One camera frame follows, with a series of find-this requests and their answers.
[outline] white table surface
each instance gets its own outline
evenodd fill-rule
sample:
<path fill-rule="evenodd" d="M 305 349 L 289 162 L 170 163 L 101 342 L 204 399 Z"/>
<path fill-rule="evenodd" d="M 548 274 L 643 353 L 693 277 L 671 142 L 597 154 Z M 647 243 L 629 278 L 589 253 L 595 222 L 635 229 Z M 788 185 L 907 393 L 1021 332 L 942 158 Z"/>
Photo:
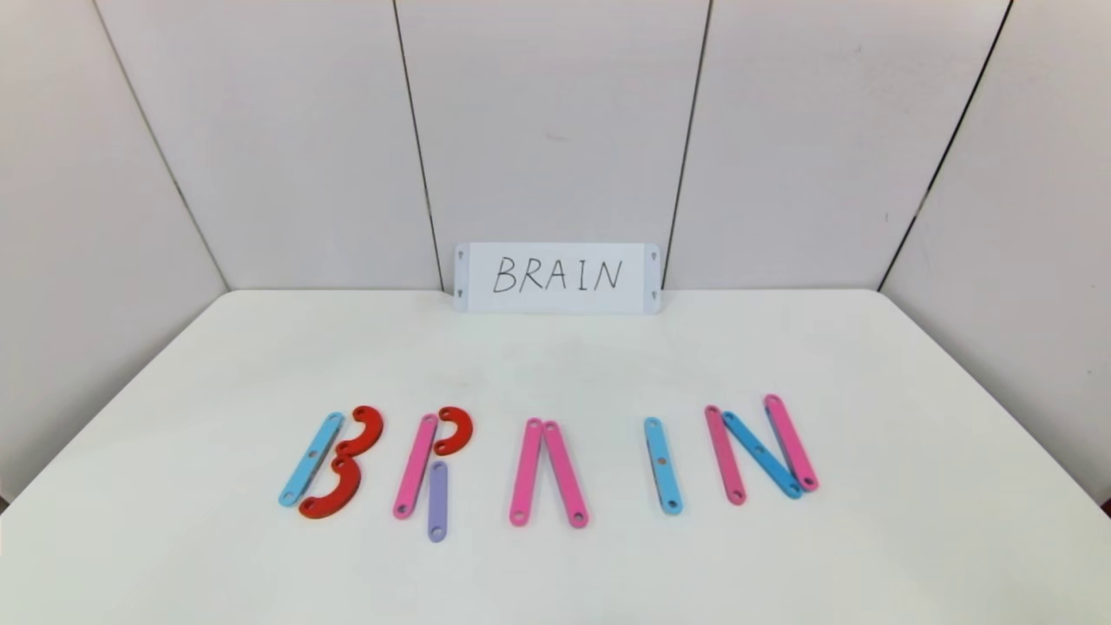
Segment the white table surface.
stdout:
<path fill-rule="evenodd" d="M 822 486 L 788 500 L 734 444 L 735 507 L 702 407 L 771 442 L 772 392 Z M 354 500 L 323 521 L 279 506 L 323 417 L 359 404 L 386 433 Z M 448 458 L 433 544 L 427 496 L 408 521 L 390 507 L 417 421 L 444 405 L 476 433 Z M 667 429 L 677 517 L 647 416 Z M 585 530 L 544 457 L 531 523 L 509 524 L 529 417 L 561 422 Z M 333 483 L 326 467 L 310 493 Z M 439 292 L 233 292 L 0 526 L 0 621 L 20 625 L 1111 623 L 1111 522 L 867 291 L 669 292 L 659 316 L 594 319 L 464 316 Z"/>

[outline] light blue strip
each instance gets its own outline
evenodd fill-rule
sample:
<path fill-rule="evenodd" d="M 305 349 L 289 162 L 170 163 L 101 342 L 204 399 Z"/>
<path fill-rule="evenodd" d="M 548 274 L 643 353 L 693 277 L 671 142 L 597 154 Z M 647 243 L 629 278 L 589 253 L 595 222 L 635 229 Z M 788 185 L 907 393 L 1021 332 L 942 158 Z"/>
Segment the light blue strip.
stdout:
<path fill-rule="evenodd" d="M 320 426 L 317 437 L 312 440 L 312 444 L 306 450 L 304 456 L 301 458 L 301 464 L 297 465 L 297 471 L 293 472 L 293 476 L 289 478 L 289 483 L 286 484 L 286 488 L 281 492 L 281 496 L 278 497 L 279 504 L 289 508 L 296 506 L 301 501 L 301 495 L 304 495 L 304 492 L 309 488 L 309 483 L 312 482 L 312 477 L 320 471 L 320 465 L 324 462 L 324 456 L 328 455 L 328 451 L 331 448 L 332 442 L 336 441 L 336 435 L 340 433 L 340 426 L 342 425 L 343 415 L 341 413 L 332 413 L 324 419 L 324 424 Z"/>
<path fill-rule="evenodd" d="M 652 461 L 652 475 L 655 476 L 655 491 L 660 495 L 660 507 L 670 515 L 683 512 L 683 497 L 675 482 L 674 465 L 668 452 L 668 437 L 663 434 L 663 424 L 655 417 L 644 420 L 644 437 L 648 440 L 648 455 Z"/>
<path fill-rule="evenodd" d="M 798 500 L 802 497 L 802 487 L 799 486 L 798 481 L 791 475 L 791 472 L 787 471 L 787 467 L 781 465 L 775 456 L 772 456 L 764 447 L 763 443 L 752 434 L 749 429 L 744 427 L 741 420 L 737 415 L 725 411 L 722 413 L 722 421 L 725 422 L 725 427 L 733 435 L 742 447 L 748 450 L 749 454 L 760 463 L 764 472 L 771 477 L 772 482 L 779 485 L 783 490 L 783 494 L 792 500 Z"/>

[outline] wall seam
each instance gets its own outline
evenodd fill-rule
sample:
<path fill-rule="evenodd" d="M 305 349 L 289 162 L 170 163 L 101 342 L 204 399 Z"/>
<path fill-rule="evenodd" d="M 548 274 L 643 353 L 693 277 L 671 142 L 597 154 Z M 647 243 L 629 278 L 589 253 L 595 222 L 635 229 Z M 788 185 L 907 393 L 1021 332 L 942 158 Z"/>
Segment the wall seam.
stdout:
<path fill-rule="evenodd" d="M 417 108 L 413 105 L 413 89 L 409 83 L 409 61 L 406 59 L 406 43 L 401 38 L 401 16 L 398 13 L 398 0 L 393 0 L 393 23 L 398 27 L 398 48 L 401 50 L 401 70 L 406 74 L 406 92 L 409 94 L 409 114 L 413 120 L 413 139 L 417 141 L 417 160 L 420 162 L 420 180 L 424 185 L 424 209 L 428 211 L 428 226 L 432 232 L 432 252 L 436 254 L 436 270 L 440 274 L 440 290 L 443 290 L 443 266 L 440 264 L 440 243 L 436 240 L 436 220 L 432 218 L 432 200 L 428 192 L 428 175 L 424 173 L 424 152 L 420 145 L 420 131 L 417 129 Z"/>
<path fill-rule="evenodd" d="M 679 199 L 683 193 L 683 175 L 687 173 L 687 152 L 691 147 L 691 130 L 694 128 L 694 109 L 698 105 L 698 89 L 702 82 L 702 63 L 705 61 L 705 42 L 710 38 L 710 18 L 713 14 L 713 0 L 705 7 L 705 24 L 702 27 L 702 48 L 698 57 L 698 70 L 694 72 L 694 92 L 691 94 L 691 112 L 687 119 L 687 139 L 683 141 L 683 159 L 679 164 L 679 184 L 675 187 L 675 206 L 671 211 L 671 231 L 668 234 L 668 253 L 663 256 L 663 274 L 660 278 L 662 289 L 668 281 L 668 266 L 671 265 L 671 245 L 675 239 L 675 222 L 679 220 Z"/>
<path fill-rule="evenodd" d="M 899 241 L 899 246 L 895 248 L 895 253 L 891 256 L 891 262 L 888 263 L 888 270 L 883 272 L 883 278 L 880 279 L 880 285 L 875 288 L 877 291 L 883 290 L 883 284 L 887 283 L 888 276 L 891 275 L 891 269 L 894 268 L 895 261 L 899 260 L 899 254 L 902 253 L 903 245 L 907 244 L 907 239 L 910 236 L 911 230 L 914 229 L 918 215 L 922 212 L 922 208 L 925 206 L 925 200 L 930 196 L 930 191 L 933 190 L 933 183 L 938 181 L 938 174 L 941 173 L 941 168 L 945 164 L 945 159 L 949 157 L 949 150 L 952 149 L 953 141 L 957 140 L 957 134 L 961 131 L 961 125 L 964 123 L 964 115 L 968 114 L 969 108 L 972 105 L 972 100 L 975 98 L 975 92 L 980 89 L 980 81 L 983 80 L 983 74 L 988 71 L 988 63 L 991 62 L 991 56 L 995 53 L 995 44 L 999 43 L 999 38 L 1003 34 L 1003 26 L 1007 24 L 1007 17 L 1011 14 L 1011 7 L 1013 6 L 1014 0 L 1008 0 L 1007 9 L 1003 10 L 1003 18 L 999 20 L 999 29 L 995 30 L 995 38 L 991 40 L 991 47 L 988 48 L 988 56 L 984 57 L 983 64 L 980 65 L 980 73 L 975 77 L 975 82 L 972 83 L 972 91 L 969 93 L 968 99 L 964 100 L 964 109 L 961 110 L 961 117 L 957 119 L 957 125 L 953 128 L 953 133 L 949 135 L 949 142 L 945 143 L 945 150 L 941 152 L 941 159 L 938 161 L 938 167 L 933 169 L 933 175 L 930 177 L 930 183 L 925 185 L 925 192 L 922 193 L 922 200 L 918 202 L 918 209 L 914 210 L 914 215 L 910 218 L 910 223 L 907 224 L 907 230 L 903 232 L 903 236 Z"/>
<path fill-rule="evenodd" d="M 162 160 L 162 167 L 166 168 L 166 172 L 170 175 L 170 181 L 173 182 L 173 188 L 178 191 L 178 198 L 181 199 L 181 205 L 186 209 L 186 214 L 189 215 L 190 222 L 193 224 L 193 229 L 197 230 L 197 235 L 201 239 L 201 244 L 204 245 L 204 251 L 209 254 L 209 259 L 212 260 L 212 265 L 216 266 L 217 274 L 220 275 L 220 281 L 223 282 L 223 288 L 227 291 L 232 290 L 231 285 L 228 283 L 227 275 L 223 274 L 223 269 L 220 263 L 216 260 L 216 254 L 212 253 L 212 245 L 209 244 L 208 239 L 204 238 L 204 232 L 201 231 L 200 224 L 197 222 L 197 216 L 193 214 L 193 210 L 189 208 L 189 200 L 186 199 L 186 193 L 181 190 L 181 184 L 178 183 L 178 177 L 174 175 L 173 169 L 170 168 L 170 162 L 166 159 L 166 152 L 162 151 L 162 144 L 159 143 L 158 137 L 154 135 L 154 129 L 150 125 L 150 119 L 147 118 L 147 111 L 142 108 L 142 102 L 139 101 L 139 94 L 136 92 L 134 84 L 131 83 L 131 77 L 128 75 L 128 70 L 123 67 L 123 59 L 120 58 L 120 51 L 116 48 L 116 41 L 112 39 L 111 31 L 108 30 L 108 22 L 104 21 L 104 14 L 100 12 L 100 3 L 98 0 L 91 0 L 92 8 L 97 11 L 97 19 L 100 20 L 100 28 L 104 32 L 104 37 L 108 39 L 108 46 L 112 49 L 112 56 L 116 57 L 116 64 L 120 67 L 120 73 L 123 74 L 123 82 L 128 85 L 128 91 L 131 92 L 131 99 L 136 103 L 136 108 L 139 109 L 139 117 L 142 118 L 143 125 L 147 127 L 147 133 L 150 134 L 150 140 L 154 143 L 154 149 L 158 151 L 158 158 Z"/>

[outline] white card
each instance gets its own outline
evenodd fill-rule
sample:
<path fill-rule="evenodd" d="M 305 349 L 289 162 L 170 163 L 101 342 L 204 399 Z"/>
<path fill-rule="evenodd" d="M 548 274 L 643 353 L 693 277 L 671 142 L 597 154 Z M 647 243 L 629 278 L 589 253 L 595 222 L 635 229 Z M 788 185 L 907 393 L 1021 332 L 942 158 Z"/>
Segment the white card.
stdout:
<path fill-rule="evenodd" d="M 460 243 L 456 309 L 651 315 L 661 260 L 651 243 Z"/>

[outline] white wall panel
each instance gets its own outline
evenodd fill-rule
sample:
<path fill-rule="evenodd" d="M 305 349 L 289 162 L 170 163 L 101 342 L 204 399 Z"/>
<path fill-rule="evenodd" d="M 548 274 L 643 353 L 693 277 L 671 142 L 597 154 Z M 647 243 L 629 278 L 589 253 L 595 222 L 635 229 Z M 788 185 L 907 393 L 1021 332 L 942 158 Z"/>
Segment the white wall panel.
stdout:
<path fill-rule="evenodd" d="M 1007 0 L 717 0 L 665 285 L 877 288 Z"/>
<path fill-rule="evenodd" d="M 1014 2 L 883 286 L 1100 502 L 1111 497 L 1109 32 L 1105 0 Z"/>
<path fill-rule="evenodd" d="M 0 2 L 0 495 L 224 291 L 91 2 Z"/>
<path fill-rule="evenodd" d="M 99 0 L 232 288 L 439 288 L 389 0 Z"/>
<path fill-rule="evenodd" d="M 462 241 L 667 249 L 707 0 L 399 0 L 444 281 Z"/>

